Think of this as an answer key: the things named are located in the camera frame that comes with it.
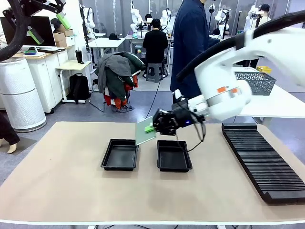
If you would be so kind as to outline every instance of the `monitor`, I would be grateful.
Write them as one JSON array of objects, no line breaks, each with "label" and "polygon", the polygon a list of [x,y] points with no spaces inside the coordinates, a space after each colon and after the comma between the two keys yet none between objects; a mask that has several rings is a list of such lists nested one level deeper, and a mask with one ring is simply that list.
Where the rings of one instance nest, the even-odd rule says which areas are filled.
[{"label": "monitor", "polygon": [[[15,29],[11,26],[5,17],[1,17],[0,20],[6,42],[9,44],[14,38]],[[36,32],[44,39],[44,42],[42,44],[37,44],[31,36],[27,36],[22,45],[56,47],[49,17],[31,17],[30,26],[34,28]]]}]

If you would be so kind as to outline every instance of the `black tumbler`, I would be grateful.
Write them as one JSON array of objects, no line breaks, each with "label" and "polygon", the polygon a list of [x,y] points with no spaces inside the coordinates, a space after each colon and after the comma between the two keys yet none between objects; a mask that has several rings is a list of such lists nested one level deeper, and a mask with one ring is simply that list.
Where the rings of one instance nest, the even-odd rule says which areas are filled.
[{"label": "black tumbler", "polygon": [[77,58],[77,63],[82,63],[82,54],[81,54],[81,51],[76,50],[75,54],[76,54],[76,58]]}]

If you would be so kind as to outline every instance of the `backpack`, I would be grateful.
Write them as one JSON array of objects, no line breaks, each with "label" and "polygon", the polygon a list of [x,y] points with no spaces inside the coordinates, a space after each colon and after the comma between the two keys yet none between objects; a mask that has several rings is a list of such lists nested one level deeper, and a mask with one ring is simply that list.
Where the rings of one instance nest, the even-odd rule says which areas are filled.
[{"label": "backpack", "polygon": [[90,97],[88,79],[82,73],[74,74],[70,76],[70,93],[68,94],[69,99],[73,99],[76,104],[79,100],[86,100]]}]

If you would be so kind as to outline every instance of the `dark blue coat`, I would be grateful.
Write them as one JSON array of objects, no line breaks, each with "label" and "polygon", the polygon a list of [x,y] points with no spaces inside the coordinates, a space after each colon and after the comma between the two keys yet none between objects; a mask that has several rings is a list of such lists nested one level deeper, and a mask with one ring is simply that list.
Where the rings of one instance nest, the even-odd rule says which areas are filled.
[{"label": "dark blue coat", "polygon": [[183,1],[175,21],[173,46],[171,91],[180,89],[186,98],[194,98],[201,94],[194,72],[182,83],[177,82],[176,76],[192,59],[209,48],[208,24],[200,0]]}]

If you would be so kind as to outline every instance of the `black plastic tray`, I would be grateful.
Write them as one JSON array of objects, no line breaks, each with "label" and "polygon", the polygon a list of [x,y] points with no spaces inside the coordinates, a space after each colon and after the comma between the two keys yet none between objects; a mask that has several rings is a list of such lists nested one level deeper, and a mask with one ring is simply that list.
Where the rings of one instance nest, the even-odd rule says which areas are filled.
[{"label": "black plastic tray", "polygon": [[157,141],[158,168],[162,172],[188,172],[192,163],[184,141]]},{"label": "black plastic tray", "polygon": [[101,167],[105,170],[133,171],[137,166],[135,140],[110,139]]}]

